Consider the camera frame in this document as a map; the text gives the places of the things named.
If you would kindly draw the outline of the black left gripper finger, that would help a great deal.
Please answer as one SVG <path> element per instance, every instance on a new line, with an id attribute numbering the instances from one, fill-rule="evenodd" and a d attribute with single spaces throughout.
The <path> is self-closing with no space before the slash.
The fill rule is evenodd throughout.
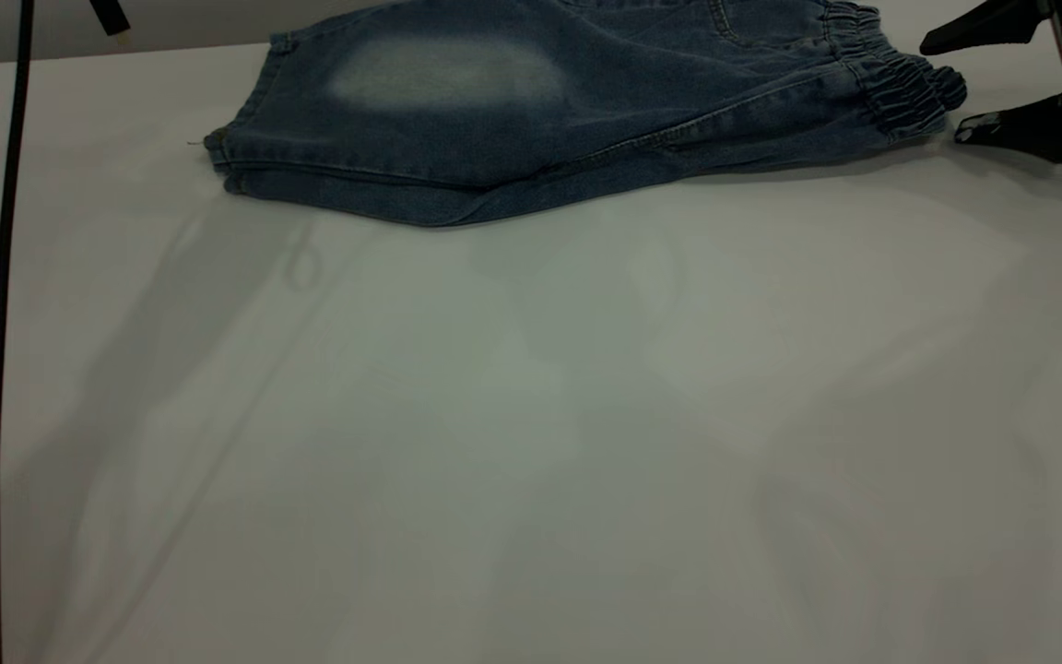
<path id="1" fill-rule="evenodd" d="M 131 29 L 129 18 L 118 0 L 89 0 L 102 30 L 110 37 L 121 37 Z"/>

